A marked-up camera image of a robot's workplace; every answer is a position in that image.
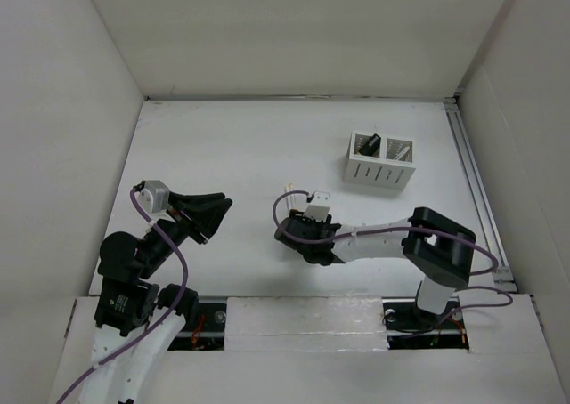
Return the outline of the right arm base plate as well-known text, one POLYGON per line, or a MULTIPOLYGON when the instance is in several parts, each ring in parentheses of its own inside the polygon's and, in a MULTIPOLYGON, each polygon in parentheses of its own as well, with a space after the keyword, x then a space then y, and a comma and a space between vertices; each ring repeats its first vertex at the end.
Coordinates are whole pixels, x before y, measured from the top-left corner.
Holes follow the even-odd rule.
POLYGON ((451 299, 442 315, 422 311, 412 298, 382 301, 382 324, 387 331, 387 348, 396 350, 467 350, 468 335, 462 313, 448 314, 458 308, 451 299))

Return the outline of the yellow cap black highlighter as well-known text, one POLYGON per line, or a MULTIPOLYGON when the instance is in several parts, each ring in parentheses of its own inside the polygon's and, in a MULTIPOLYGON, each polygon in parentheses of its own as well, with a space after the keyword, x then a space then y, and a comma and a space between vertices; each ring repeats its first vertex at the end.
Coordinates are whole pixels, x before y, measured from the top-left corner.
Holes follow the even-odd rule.
POLYGON ((380 145, 381 137, 377 134, 373 134, 360 146, 358 154, 366 157, 372 157, 377 151, 379 151, 380 145))

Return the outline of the thin white yellow pencil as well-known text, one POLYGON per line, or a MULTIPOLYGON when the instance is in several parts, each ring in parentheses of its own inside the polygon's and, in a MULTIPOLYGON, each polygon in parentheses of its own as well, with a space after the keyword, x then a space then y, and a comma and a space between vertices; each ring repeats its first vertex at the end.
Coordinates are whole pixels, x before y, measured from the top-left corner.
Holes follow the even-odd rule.
POLYGON ((395 160, 401 160, 401 159, 403 159, 403 158, 407 155, 407 153, 409 152, 410 148, 411 148, 410 146, 405 146, 405 147, 403 147, 403 148, 395 155, 395 160))

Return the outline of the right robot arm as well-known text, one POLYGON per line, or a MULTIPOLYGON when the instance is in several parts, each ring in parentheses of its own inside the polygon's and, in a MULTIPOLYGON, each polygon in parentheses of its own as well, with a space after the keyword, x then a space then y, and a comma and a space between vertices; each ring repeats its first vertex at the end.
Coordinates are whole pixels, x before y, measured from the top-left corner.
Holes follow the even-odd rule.
POLYGON ((411 262, 424 274, 411 306, 414 332, 443 321, 452 294, 468 287, 476 235, 427 207, 399 222, 350 226, 334 223, 330 214, 314 217, 295 209, 280 221, 274 206, 273 221, 274 238, 310 264, 388 258, 411 262))

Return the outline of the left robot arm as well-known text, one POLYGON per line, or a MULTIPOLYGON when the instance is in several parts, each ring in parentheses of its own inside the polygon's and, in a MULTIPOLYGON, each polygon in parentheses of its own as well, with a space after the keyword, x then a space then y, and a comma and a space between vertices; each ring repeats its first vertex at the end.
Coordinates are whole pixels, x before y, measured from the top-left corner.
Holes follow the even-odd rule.
POLYGON ((141 402, 177 334, 198 321, 180 246, 207 244, 232 206, 223 193, 180 195, 160 181, 141 182, 129 197, 149 229, 141 238, 114 232, 100 246, 102 290, 80 403, 141 402))

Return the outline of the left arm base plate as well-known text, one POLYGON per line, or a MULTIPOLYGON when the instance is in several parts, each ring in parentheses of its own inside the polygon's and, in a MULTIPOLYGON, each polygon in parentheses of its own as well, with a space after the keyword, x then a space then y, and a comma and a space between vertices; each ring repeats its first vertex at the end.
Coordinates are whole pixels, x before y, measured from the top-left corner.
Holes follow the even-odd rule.
POLYGON ((200 297, 196 316, 169 346, 170 351, 222 351, 227 320, 226 297, 200 297))

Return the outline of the white yellow marker pen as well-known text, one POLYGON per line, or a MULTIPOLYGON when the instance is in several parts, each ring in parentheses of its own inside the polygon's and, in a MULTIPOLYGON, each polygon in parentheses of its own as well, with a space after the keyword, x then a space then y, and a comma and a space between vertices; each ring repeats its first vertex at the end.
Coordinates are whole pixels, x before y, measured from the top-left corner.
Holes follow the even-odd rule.
POLYGON ((285 192, 288 193, 288 196, 285 197, 284 201, 286 203, 287 211, 296 209, 297 208, 297 201, 296 201, 296 194, 294 193, 295 186, 292 183, 289 183, 284 188, 285 192))

